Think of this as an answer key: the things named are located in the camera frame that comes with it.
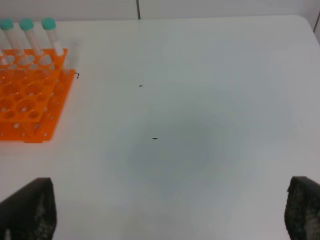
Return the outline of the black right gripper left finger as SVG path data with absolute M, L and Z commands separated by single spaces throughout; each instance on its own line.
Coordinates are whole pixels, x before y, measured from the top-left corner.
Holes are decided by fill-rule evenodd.
M 57 227 L 54 185 L 36 178 L 0 202 L 2 240 L 52 240 Z

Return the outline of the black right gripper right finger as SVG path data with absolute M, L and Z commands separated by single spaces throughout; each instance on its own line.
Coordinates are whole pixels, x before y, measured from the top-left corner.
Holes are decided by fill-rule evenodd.
M 294 176 L 287 189 L 284 223 L 291 240 L 320 238 L 320 185 L 305 176 Z

